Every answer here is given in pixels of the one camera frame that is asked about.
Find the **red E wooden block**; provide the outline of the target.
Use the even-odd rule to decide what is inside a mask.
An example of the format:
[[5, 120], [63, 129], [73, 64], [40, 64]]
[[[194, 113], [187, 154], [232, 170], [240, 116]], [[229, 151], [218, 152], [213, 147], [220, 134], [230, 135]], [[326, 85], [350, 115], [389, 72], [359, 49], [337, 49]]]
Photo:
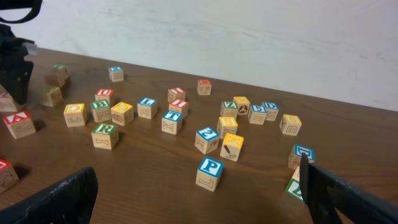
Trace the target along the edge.
[[0, 160], [0, 193], [12, 187], [19, 181], [19, 177], [10, 162]]

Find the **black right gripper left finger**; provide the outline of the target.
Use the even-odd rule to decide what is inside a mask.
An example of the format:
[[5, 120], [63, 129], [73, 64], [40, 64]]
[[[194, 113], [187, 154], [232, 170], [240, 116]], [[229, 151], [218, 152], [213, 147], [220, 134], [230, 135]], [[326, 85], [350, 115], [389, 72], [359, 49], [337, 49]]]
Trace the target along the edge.
[[1, 223], [89, 223], [97, 194], [95, 170], [84, 167], [1, 210]]

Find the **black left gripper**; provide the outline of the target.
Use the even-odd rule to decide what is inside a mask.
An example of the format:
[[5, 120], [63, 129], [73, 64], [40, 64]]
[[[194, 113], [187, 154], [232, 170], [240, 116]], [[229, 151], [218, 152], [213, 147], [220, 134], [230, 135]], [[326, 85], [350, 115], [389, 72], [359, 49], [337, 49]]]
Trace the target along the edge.
[[35, 42], [16, 37], [10, 26], [1, 24], [1, 85], [20, 104], [27, 103], [34, 64], [24, 57], [35, 52]]

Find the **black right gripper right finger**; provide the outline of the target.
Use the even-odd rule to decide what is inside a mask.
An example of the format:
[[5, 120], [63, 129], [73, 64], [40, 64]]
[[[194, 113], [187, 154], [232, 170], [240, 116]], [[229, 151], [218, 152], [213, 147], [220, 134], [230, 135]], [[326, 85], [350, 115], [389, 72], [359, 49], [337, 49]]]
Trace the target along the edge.
[[397, 207], [327, 170], [300, 160], [300, 190], [314, 223], [341, 223], [341, 212], [354, 223], [397, 223]]

